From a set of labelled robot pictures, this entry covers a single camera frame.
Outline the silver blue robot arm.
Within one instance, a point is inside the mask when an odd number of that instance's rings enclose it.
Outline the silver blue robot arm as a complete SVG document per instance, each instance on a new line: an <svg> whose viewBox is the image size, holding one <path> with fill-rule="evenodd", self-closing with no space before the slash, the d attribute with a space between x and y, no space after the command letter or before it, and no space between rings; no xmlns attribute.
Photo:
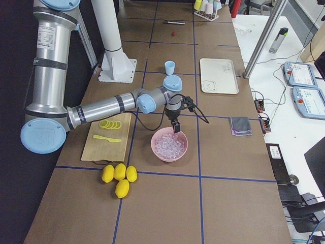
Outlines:
<svg viewBox="0 0 325 244"><path fill-rule="evenodd" d="M182 80L167 76L154 90L139 88L88 105L65 107L63 104L71 32L77 30L92 65L95 53L79 10L79 1L34 1L38 20L37 54L32 103L25 109L21 129L22 144L37 154L58 150L66 133L77 126L139 108L148 114L163 107L174 132L180 131L178 116L188 108L181 94Z"/></svg>

